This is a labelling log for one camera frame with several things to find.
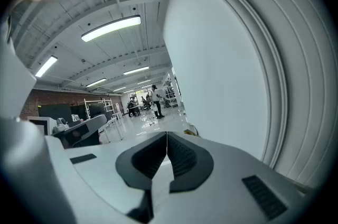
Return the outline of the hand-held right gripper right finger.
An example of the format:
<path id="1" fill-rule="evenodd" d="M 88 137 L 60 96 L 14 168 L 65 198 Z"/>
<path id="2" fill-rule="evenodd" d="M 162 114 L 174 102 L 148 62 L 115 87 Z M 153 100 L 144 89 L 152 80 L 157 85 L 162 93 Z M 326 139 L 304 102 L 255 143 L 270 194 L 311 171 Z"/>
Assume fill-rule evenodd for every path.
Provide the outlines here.
<path id="1" fill-rule="evenodd" d="M 152 224 L 288 224 L 297 215 L 297 189 L 252 155 L 196 136 L 168 136 L 206 150 L 213 168 L 194 190 L 170 193 Z"/>

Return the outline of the black panel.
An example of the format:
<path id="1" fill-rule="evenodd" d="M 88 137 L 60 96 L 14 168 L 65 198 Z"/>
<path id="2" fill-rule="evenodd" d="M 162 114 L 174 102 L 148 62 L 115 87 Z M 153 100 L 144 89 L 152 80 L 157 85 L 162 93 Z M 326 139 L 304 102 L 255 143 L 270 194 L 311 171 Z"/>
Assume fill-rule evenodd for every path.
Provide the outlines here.
<path id="1" fill-rule="evenodd" d="M 72 113 L 68 104 L 41 105 L 38 106 L 40 117 L 50 117 L 54 120 L 63 118 L 67 123 L 72 122 Z"/>

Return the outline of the white frame rack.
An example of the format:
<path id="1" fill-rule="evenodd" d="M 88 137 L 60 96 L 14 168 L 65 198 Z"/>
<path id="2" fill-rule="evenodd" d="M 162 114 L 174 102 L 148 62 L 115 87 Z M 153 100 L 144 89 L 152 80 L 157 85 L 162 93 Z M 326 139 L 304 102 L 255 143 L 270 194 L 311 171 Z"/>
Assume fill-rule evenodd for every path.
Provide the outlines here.
<path id="1" fill-rule="evenodd" d="M 97 115 L 108 111 L 114 112 L 111 99 L 100 98 L 99 100 L 83 100 L 88 119 L 92 119 Z"/>

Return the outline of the metal storage shelf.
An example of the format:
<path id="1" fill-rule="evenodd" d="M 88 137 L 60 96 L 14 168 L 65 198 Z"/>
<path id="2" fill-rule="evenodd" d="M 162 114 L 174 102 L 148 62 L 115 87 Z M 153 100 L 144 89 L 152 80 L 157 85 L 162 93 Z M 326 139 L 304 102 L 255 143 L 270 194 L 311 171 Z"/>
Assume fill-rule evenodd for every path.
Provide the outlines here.
<path id="1" fill-rule="evenodd" d="M 179 101 L 175 95 L 174 87 L 170 80 L 165 81 L 164 83 L 164 107 L 165 108 L 173 108 L 179 105 Z"/>

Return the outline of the white cabinet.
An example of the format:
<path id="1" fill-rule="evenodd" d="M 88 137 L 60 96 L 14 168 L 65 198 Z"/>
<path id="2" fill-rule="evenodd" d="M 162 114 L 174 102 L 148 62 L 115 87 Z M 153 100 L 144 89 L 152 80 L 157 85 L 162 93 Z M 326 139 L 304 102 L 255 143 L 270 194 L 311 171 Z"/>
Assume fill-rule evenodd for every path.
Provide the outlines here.
<path id="1" fill-rule="evenodd" d="M 43 135 L 53 135 L 57 121 L 50 117 L 28 116 L 27 120 L 35 124 Z"/>

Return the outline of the white door with moulded frame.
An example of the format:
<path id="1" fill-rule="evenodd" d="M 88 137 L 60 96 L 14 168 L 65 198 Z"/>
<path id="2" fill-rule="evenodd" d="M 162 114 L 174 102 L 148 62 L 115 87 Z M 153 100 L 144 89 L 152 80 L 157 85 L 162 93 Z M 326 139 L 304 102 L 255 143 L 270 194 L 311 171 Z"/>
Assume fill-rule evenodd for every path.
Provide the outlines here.
<path id="1" fill-rule="evenodd" d="M 247 0 L 267 25 L 287 85 L 287 129 L 275 169 L 320 186 L 338 143 L 338 31 L 323 0 Z"/>

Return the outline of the person's white shirt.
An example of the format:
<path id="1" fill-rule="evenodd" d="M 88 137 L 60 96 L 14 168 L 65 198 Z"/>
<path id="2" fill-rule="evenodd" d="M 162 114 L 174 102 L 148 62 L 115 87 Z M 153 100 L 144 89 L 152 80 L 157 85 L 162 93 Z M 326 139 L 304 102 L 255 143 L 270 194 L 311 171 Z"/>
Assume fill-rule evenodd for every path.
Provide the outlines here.
<path id="1" fill-rule="evenodd" d="M 0 17 L 0 119 L 20 116 L 26 100 L 36 84 L 16 55 L 11 38 L 11 11 L 22 0 L 13 0 Z"/>

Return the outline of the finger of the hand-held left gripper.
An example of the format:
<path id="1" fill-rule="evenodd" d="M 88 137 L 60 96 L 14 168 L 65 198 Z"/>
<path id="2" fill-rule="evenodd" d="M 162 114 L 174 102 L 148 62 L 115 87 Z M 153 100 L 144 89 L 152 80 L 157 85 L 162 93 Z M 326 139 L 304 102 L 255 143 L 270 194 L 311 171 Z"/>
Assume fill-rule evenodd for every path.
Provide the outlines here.
<path id="1" fill-rule="evenodd" d="M 67 128 L 66 130 L 52 134 L 52 136 L 59 139 L 85 139 L 96 132 L 106 122 L 107 117 L 104 114 L 101 114 L 92 119 L 86 120 L 85 122 L 81 122 L 80 124 Z"/>

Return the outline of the white table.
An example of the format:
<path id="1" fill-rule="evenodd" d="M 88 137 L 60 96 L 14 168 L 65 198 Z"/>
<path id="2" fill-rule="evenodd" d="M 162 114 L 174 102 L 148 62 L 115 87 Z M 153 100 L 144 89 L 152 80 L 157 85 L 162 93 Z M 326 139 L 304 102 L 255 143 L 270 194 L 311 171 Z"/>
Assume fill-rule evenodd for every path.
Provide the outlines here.
<path id="1" fill-rule="evenodd" d="M 122 131 L 121 131 L 121 121 L 119 117 L 119 113 L 113 113 L 112 111 L 107 111 L 104 113 L 105 117 L 107 118 L 107 122 L 100 128 L 103 130 L 104 136 L 107 138 L 108 142 L 110 143 L 110 137 L 108 135 L 108 130 L 111 129 L 115 131 L 122 141 L 124 139 Z"/>

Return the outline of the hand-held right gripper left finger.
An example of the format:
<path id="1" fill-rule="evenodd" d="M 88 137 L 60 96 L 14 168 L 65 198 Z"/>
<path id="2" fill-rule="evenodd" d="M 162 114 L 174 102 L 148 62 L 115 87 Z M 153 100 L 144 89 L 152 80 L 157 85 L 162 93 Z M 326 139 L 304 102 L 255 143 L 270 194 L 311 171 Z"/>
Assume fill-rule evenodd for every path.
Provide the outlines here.
<path id="1" fill-rule="evenodd" d="M 152 179 L 166 153 L 166 133 L 118 143 L 63 148 L 47 137 L 49 156 L 73 219 L 62 224 L 168 224 L 153 212 Z"/>

